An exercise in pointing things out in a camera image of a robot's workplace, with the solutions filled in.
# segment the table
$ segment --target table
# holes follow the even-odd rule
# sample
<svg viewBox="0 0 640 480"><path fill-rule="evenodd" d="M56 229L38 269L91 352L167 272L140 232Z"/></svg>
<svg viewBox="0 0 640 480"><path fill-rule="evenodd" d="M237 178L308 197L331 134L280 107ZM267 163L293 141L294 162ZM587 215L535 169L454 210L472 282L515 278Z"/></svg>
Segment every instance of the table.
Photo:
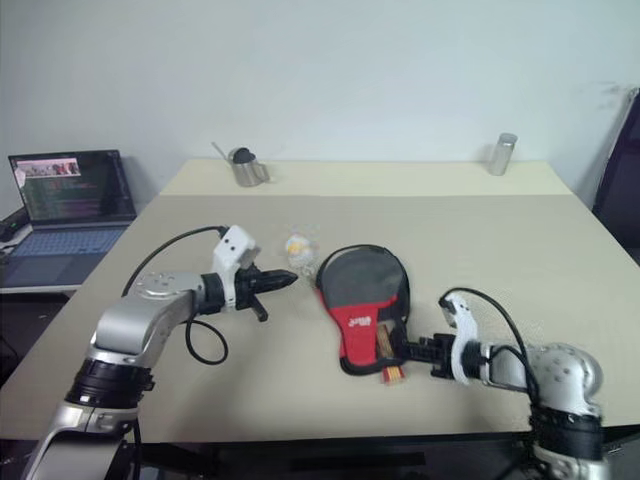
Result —
<svg viewBox="0 0 640 480"><path fill-rule="evenodd" d="M630 374L640 337L640 269L548 165L513 164L504 177L479 164L273 165L276 183L233 184L222 161L192 160L142 212L52 322L0 392L0 437L32 439L72 383L101 312L164 240L204 224L242 225L262 247L257 264L286 268L293 231L324 257L360 242L388 247L411 281L411 337L451 332L436 304L449 287L483 290L511 312L531 343L561 341L593 354L605 372L597 399L605 426L640 423ZM204 272L214 234L185 239L149 270ZM305 279L261 296L270 312L209 317L226 336L220 367L195 362L175 332L141 404L145 442L237 442L458 434L528 429L524 395L431 378L349 377L339 334ZM511 341L500 318L470 299L486 340ZM204 356L220 349L195 336Z"/></svg>

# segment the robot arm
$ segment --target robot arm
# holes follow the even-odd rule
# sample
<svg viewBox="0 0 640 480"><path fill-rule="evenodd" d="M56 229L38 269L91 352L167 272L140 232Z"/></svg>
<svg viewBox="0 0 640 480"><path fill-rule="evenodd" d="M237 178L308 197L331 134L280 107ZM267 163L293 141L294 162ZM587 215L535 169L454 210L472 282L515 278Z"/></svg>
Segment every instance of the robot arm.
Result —
<svg viewBox="0 0 640 480"><path fill-rule="evenodd" d="M434 364L436 377L465 385L477 379L489 387L528 392L518 348L478 341L477 324L466 301L456 293L443 300L445 319L457 335L436 334L414 343L406 341L402 332L395 338L392 333L394 350L407 359ZM602 411L592 398L602 385L598 362L560 343L529 346L526 358L539 389L530 417L539 469L550 479L609 479L602 450Z"/></svg>
<svg viewBox="0 0 640 480"><path fill-rule="evenodd" d="M256 294L297 279L284 270L258 270L253 264L258 251L255 241L233 226L214 250L213 273L145 275L108 308L23 478L102 480L118 477L115 468L128 469L128 461L118 466L113 460L127 449L123 437L137 420L143 392L154 386L151 369L174 328L223 309L252 308L265 321L268 314Z"/></svg>

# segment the laptop touchpad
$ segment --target laptop touchpad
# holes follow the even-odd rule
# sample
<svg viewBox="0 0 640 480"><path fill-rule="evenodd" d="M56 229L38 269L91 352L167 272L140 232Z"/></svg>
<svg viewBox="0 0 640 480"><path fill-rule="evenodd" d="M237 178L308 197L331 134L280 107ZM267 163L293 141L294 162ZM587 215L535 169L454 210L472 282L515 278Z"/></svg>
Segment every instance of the laptop touchpad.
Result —
<svg viewBox="0 0 640 480"><path fill-rule="evenodd" d="M20 267L7 278L7 284L51 285L73 260L71 256L30 257L20 262Z"/></svg>

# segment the black cable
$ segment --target black cable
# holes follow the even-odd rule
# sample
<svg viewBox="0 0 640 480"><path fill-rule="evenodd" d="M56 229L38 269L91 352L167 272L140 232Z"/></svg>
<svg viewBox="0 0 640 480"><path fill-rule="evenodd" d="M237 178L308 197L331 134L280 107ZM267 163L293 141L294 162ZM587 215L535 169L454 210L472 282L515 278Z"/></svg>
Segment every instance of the black cable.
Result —
<svg viewBox="0 0 640 480"><path fill-rule="evenodd" d="M540 398L540 385L538 384L538 380L536 379L535 374L531 369L531 365L529 364L528 361L525 360L525 358L522 356L522 354L519 351L517 351L511 345L501 345L491 352L491 356L489 357L488 362L492 363L494 358L496 358L498 355L500 355L500 353L505 351L511 352L511 354L515 356L524 367L524 372L527 377L527 381L531 382L531 385L533 386L533 392L532 392L533 395L531 396L532 397L531 403L536 405Z"/></svg>
<svg viewBox="0 0 640 480"><path fill-rule="evenodd" d="M195 320L194 317L191 317L189 320L182 323L184 323L187 326L184 329L184 339L185 339L185 343L187 344L187 350L189 350L189 353L193 358L195 358L200 363L204 363L205 365L220 365L222 362L224 362L227 359L227 357L229 356L229 345L227 344L227 340L224 338L224 335L222 335L222 333L220 333L220 331L217 328L215 328L212 325L209 325L206 322ZM207 360L206 358L200 356L200 354L198 354L198 352L195 351L195 349L193 348L193 344L191 343L191 326L194 324L205 327L208 330L211 330L215 335L218 336L218 338L220 339L220 342L222 343L222 349L223 349L222 357L220 357L220 359Z"/></svg>
<svg viewBox="0 0 640 480"><path fill-rule="evenodd" d="M151 260L153 260L156 257L156 255L158 255L164 249L173 245L178 240L182 240L183 238L190 237L191 235L196 235L197 233L209 232L213 230L218 232L218 235L220 235L220 238L222 238L224 234L227 233L228 228L222 227L222 226L207 226L207 227L196 228L194 230L189 230L188 232L181 233L180 235L177 235L167 240L166 242L164 242L162 245L156 248L153 252L147 255L145 259L142 260L142 262L140 262L140 264L136 267L136 269L133 271L133 273L129 277L129 280L127 280L127 283L125 284L124 288L122 289L122 296L125 297L129 293L131 286L136 281L136 278L138 278L138 275L140 274L142 269L146 267L147 264ZM187 324L187 328L185 329L185 340L187 344L187 350L193 356L193 358L195 358L199 362L202 362L206 365L219 365L220 363L224 362L227 359L227 356L229 355L229 346L227 345L227 341L225 340L224 336L218 330L216 330L214 327L212 327L211 325L205 322L201 322L200 320L194 320L193 317L184 323ZM220 341L222 342L222 346L224 349L224 354L222 355L222 358L220 360L213 360L213 361L207 360L206 358L203 358L200 355L198 355L198 353L194 350L193 345L191 343L191 326L194 323L197 325L202 325L205 328L208 328L214 334L216 334L218 338L220 338ZM136 419L133 423L133 438L135 443L135 457L133 462L132 478L133 480L140 480L140 469L142 465L142 434L140 433L140 422L138 421L138 419Z"/></svg>
<svg viewBox="0 0 640 480"><path fill-rule="evenodd" d="M212 230L215 230L216 232L218 232L218 234L220 235L220 238L222 238L222 236L225 233L227 233L228 228L227 227L221 227L221 226L207 226L207 227L196 228L194 230L189 230L188 232L181 233L180 235L177 235L177 236L173 237L172 239L167 240L166 242L164 242L162 245L160 245L158 248L156 248L153 252L151 252L149 255L147 255L147 257L142 262L140 262L140 265L138 265L136 267L136 269L131 274L131 277L129 277L129 280L125 284L124 289L122 290L122 296L125 297L127 295L127 293L129 293L129 289L131 288L131 285L133 285L133 282L136 281L136 278L138 278L138 275L140 274L142 269L144 267L146 267L147 264L151 260L153 260L153 258L156 255L158 255L160 252L162 252L165 248L169 247L170 245L173 245L178 240L182 240L183 238L190 237L191 235L195 235L197 233L209 232L209 231L212 231Z"/></svg>
<svg viewBox="0 0 640 480"><path fill-rule="evenodd" d="M513 333L513 336L516 339L516 343L518 344L518 348L520 349L520 353L522 356L522 365L525 369L525 372L527 370L531 371L531 364L529 363L529 357L527 356L527 348L524 345L524 341L522 340L522 336L520 335L520 332L518 331L518 327L516 327L515 322L513 321L513 319L511 318L511 315L509 315L509 312L507 312L504 307L502 305L500 305L500 303L498 303L497 300L495 300L494 298L490 297L489 295L487 295L484 292L481 292L480 290L476 290L474 288L468 288L468 287L454 287L454 288L450 288L449 290L447 290L444 295L442 295L442 297L440 297L440 300L443 300L444 298L446 298L447 295L449 295L450 293L453 292L467 292L467 293L471 293L472 295L475 295L477 297L482 298L483 300L485 300L486 302L490 303L496 310L498 310L498 312L500 313L500 315L502 315L502 317L504 318L504 320L507 322L507 325L509 326L509 329L511 330L511 333ZM536 380L535 377L530 378L529 375L526 375L526 382L527 382L527 394L529 395L529 400L531 401L531 403L533 405L537 405L538 403L538 398L537 398L537 392L540 391L538 382Z"/></svg>
<svg viewBox="0 0 640 480"><path fill-rule="evenodd" d="M133 421L133 442L135 444L135 456L133 457L133 480L140 479L140 469L142 468L142 434L140 433L140 422L136 418Z"/></svg>

